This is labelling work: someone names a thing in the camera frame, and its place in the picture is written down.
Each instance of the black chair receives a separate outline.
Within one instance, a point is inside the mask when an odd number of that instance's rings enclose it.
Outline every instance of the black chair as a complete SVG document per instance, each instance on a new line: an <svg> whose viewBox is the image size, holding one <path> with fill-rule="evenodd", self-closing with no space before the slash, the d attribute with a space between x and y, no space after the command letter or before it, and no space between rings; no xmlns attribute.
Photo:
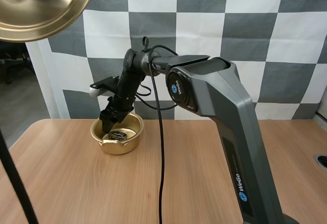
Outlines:
<svg viewBox="0 0 327 224"><path fill-rule="evenodd" d="M28 60L29 54L25 43L10 43L0 41L0 59L11 59L17 60L18 57L22 56L22 62L17 64L9 65L6 62L6 83L10 84L17 77L17 74L23 69L29 69L35 74L32 62Z"/></svg>

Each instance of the gray metal arm segment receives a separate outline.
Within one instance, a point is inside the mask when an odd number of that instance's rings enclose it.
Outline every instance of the gray metal arm segment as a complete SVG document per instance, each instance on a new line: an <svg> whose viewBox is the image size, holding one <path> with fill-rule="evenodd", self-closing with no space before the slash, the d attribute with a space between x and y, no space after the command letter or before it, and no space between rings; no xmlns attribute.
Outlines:
<svg viewBox="0 0 327 224"><path fill-rule="evenodd" d="M244 223L298 223L282 213L253 102L235 64L214 58L166 75L178 105L216 123Z"/></svg>

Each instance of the wooden table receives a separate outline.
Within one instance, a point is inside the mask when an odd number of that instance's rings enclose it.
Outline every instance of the wooden table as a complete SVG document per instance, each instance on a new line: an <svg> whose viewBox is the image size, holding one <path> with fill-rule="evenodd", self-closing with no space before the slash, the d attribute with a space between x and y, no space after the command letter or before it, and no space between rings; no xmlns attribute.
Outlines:
<svg viewBox="0 0 327 224"><path fill-rule="evenodd" d="M158 223L158 121L146 120L140 145L104 154L93 120L41 120L10 153L40 224ZM164 224L241 224L218 132L212 121L166 120ZM314 121L260 121L283 212L301 224L327 223L327 133ZM0 223L27 223L0 166Z"/></svg>

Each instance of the blue logo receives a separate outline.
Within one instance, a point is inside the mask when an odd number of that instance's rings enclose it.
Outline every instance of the blue logo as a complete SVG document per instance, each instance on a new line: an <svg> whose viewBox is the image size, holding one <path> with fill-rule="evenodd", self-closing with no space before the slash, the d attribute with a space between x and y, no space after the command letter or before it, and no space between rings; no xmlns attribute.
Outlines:
<svg viewBox="0 0 327 224"><path fill-rule="evenodd" d="M176 85L172 85L172 91L173 91L174 93L177 93L177 87L176 87Z"/></svg>
<svg viewBox="0 0 327 224"><path fill-rule="evenodd" d="M244 202L247 201L247 197L246 197L246 195L244 193L240 192L239 196L240 196L241 200L243 200Z"/></svg>

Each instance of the brass lamp shade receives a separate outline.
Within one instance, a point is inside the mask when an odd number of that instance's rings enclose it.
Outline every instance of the brass lamp shade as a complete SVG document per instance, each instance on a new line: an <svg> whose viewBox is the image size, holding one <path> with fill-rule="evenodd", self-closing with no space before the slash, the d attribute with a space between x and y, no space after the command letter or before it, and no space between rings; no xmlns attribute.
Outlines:
<svg viewBox="0 0 327 224"><path fill-rule="evenodd" d="M0 40L27 42L67 28L89 0L0 0Z"/></svg>

